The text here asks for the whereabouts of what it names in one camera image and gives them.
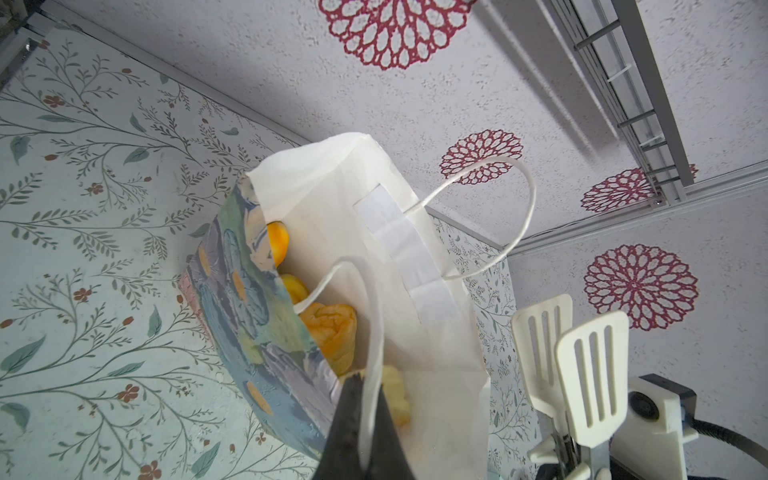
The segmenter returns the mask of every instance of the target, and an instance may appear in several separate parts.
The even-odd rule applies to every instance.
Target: bag handle
[[[384,363],[384,320],[376,276],[364,258],[358,256],[340,257],[312,293],[293,306],[293,311],[298,315],[306,310],[323,292],[333,275],[346,263],[357,269],[371,306],[371,318],[369,319],[371,334],[368,344],[368,359],[366,360],[366,378],[362,384],[362,415],[360,416],[360,431],[357,440],[360,467],[365,472],[371,460],[373,429],[376,423],[376,407],[379,404],[379,389],[382,385],[382,365]]]
[[[419,201],[416,205],[413,207],[410,207],[408,210],[406,210],[405,215],[409,216],[413,214],[415,211],[417,211],[419,208],[423,208],[428,204],[430,201],[432,201],[433,198],[437,197],[437,194],[442,192],[445,188],[447,188],[448,185],[456,182],[461,177],[464,177],[469,172],[476,170],[480,167],[483,167],[488,164],[494,164],[499,161],[505,162],[506,164],[510,164],[511,166],[517,168],[520,170],[523,175],[525,175],[525,179],[528,181],[528,209],[525,211],[525,218],[523,219],[522,227],[520,227],[520,230],[518,231],[517,236],[510,242],[509,245],[507,245],[496,257],[491,259],[490,262],[485,264],[484,266],[481,266],[477,270],[470,272],[470,273],[464,273],[463,275],[448,275],[444,276],[444,280],[461,280],[465,279],[468,276],[474,276],[478,273],[485,272],[487,269],[494,266],[496,263],[501,262],[504,258],[507,257],[507,254],[517,246],[518,243],[520,243],[520,239],[525,235],[525,231],[528,229],[528,225],[531,224],[531,217],[533,217],[533,207],[536,204],[536,182],[533,180],[533,176],[531,175],[531,172],[528,170],[528,168],[523,164],[521,161],[515,160],[514,158],[510,157],[488,157],[483,160],[480,160],[479,162],[472,164],[468,166],[467,168],[464,168],[463,170],[459,171],[456,175],[453,177],[450,177],[448,180],[442,183],[435,191],[424,197],[423,200]]]

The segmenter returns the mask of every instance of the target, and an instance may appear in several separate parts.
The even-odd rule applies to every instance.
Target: gift bag
[[[516,161],[479,162],[420,202],[369,135],[350,133],[273,154],[240,179],[180,284],[271,435],[318,458],[340,392],[275,268],[266,225],[279,220],[290,234],[280,272],[318,286],[312,297],[321,303],[357,311],[352,368],[383,355],[402,373],[411,422],[399,437],[416,478],[485,477],[490,380],[473,303],[424,205],[494,161],[523,171],[529,211],[518,238],[472,275],[505,258],[530,221],[535,188]],[[382,344],[372,343],[372,319],[382,322]],[[364,420],[370,408],[364,395]]]

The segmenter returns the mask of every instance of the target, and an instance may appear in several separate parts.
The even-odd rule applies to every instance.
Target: floral wallpaper
[[[31,53],[0,92],[4,477],[311,477],[177,285],[238,174],[293,146],[74,29]],[[435,225],[460,269],[495,255]],[[489,465],[533,478],[507,263],[466,283],[493,383]]]

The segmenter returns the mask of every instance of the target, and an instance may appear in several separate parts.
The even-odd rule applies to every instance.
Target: white wall
[[[698,395],[698,419],[768,445],[766,205],[768,190],[761,190],[555,250],[511,257],[518,305],[570,293],[574,323],[579,324],[598,314],[584,281],[596,256],[624,244],[676,254],[698,279],[698,297],[681,322],[666,329],[631,330],[630,376],[658,373],[688,386]],[[686,457],[691,475],[766,477],[755,460],[706,437],[688,444]]]

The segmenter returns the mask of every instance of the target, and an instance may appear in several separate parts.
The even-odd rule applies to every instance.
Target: slotted spatula
[[[568,423],[554,346],[572,324],[573,299],[566,293],[518,310],[511,320],[531,406],[551,418],[554,427],[555,445],[552,445],[553,439],[543,439],[528,457],[537,464],[560,463],[561,468],[568,456],[562,438],[568,433]]]
[[[629,319],[609,312],[564,333],[554,348],[581,463],[567,480],[611,478],[608,441],[627,417]]]

